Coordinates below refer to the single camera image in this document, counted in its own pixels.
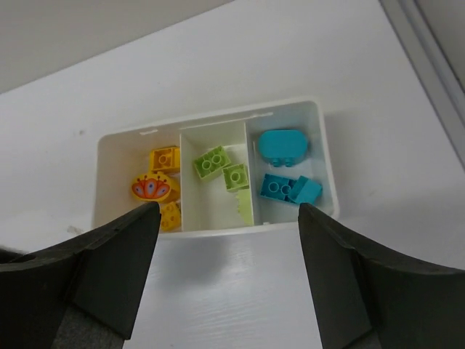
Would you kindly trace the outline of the teal rounded lego piece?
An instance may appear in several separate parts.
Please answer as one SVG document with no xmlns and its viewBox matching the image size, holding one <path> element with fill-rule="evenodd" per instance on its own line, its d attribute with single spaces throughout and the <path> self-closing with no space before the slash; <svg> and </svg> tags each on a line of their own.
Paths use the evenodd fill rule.
<svg viewBox="0 0 465 349">
<path fill-rule="evenodd" d="M 297 129 L 268 130 L 258 139 L 259 154 L 274 167 L 293 167 L 303 162 L 308 148 L 306 135 Z"/>
</svg>

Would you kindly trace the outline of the orange lego brick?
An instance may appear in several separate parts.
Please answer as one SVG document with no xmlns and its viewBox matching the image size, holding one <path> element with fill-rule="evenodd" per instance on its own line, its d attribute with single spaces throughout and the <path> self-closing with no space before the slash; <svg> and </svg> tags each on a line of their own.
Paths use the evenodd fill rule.
<svg viewBox="0 0 465 349">
<path fill-rule="evenodd" d="M 180 167 L 180 147 L 158 148 L 150 152 L 150 172 L 178 173 Z"/>
</svg>

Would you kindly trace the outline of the small yellow lego brick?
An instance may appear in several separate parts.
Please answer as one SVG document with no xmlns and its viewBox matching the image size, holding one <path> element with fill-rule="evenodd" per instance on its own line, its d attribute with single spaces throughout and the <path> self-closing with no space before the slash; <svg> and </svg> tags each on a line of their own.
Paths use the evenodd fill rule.
<svg viewBox="0 0 465 349">
<path fill-rule="evenodd" d="M 181 210 L 177 202 L 172 201 L 161 207 L 160 228 L 163 232 L 170 232 L 182 225 Z"/>
</svg>

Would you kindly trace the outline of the pale green lego piece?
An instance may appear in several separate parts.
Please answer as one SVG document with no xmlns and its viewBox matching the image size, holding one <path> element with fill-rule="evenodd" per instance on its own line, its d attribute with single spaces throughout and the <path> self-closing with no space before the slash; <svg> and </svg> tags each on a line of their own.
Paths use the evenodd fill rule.
<svg viewBox="0 0 465 349">
<path fill-rule="evenodd" d="M 251 190 L 241 189 L 235 194 L 235 198 L 238 201 L 238 214 L 244 221 L 246 226 L 254 225 L 254 213 L 251 203 Z"/>
</svg>

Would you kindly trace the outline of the orange green lego stack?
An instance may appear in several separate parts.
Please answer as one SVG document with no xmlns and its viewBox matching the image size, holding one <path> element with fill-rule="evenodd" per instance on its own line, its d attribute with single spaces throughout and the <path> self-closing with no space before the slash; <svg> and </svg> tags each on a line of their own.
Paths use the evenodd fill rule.
<svg viewBox="0 0 465 349">
<path fill-rule="evenodd" d="M 178 179 L 163 172 L 147 173 L 136 178 L 131 192 L 139 200 L 155 201 L 159 204 L 177 201 L 181 196 Z"/>
</svg>

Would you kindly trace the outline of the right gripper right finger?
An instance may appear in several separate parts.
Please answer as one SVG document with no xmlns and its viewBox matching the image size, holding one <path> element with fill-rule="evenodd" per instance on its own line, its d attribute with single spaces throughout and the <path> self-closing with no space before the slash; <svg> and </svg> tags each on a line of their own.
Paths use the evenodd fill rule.
<svg viewBox="0 0 465 349">
<path fill-rule="evenodd" d="M 310 204 L 299 237 L 324 348 L 462 348 L 464 272 L 402 254 Z"/>
</svg>

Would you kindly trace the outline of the teal rectangular lego brick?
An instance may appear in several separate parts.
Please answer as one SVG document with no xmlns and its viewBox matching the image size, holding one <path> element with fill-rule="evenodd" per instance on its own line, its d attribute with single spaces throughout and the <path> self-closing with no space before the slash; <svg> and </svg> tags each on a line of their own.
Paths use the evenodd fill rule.
<svg viewBox="0 0 465 349">
<path fill-rule="evenodd" d="M 290 198 L 289 194 L 295 184 L 295 179 L 275 174 L 265 174 L 259 195 L 262 198 L 294 204 L 294 201 Z"/>
</svg>

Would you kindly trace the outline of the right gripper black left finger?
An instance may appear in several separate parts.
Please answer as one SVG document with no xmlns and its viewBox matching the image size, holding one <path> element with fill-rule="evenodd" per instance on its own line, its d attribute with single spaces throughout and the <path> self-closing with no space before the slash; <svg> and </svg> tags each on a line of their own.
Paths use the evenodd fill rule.
<svg viewBox="0 0 465 349">
<path fill-rule="evenodd" d="M 144 204 L 35 252 L 1 249 L 3 348 L 122 348 L 132 336 L 161 213 Z"/>
</svg>

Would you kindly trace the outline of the small green lego brick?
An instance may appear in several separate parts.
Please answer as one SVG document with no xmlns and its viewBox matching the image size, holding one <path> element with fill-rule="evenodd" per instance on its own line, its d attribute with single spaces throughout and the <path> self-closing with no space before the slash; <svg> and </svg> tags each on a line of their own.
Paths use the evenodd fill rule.
<svg viewBox="0 0 465 349">
<path fill-rule="evenodd" d="M 249 187 L 248 170 L 245 164 L 233 164 L 222 169 L 226 191 L 234 193 Z"/>
</svg>

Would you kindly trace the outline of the small teal lego brick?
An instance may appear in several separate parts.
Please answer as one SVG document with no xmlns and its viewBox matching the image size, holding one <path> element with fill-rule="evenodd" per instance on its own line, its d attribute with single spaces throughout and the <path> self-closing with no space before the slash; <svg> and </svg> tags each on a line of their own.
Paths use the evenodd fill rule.
<svg viewBox="0 0 465 349">
<path fill-rule="evenodd" d="M 323 187 L 320 183 L 308 177 L 300 176 L 289 192 L 288 197 L 297 204 L 314 204 L 322 192 Z"/>
</svg>

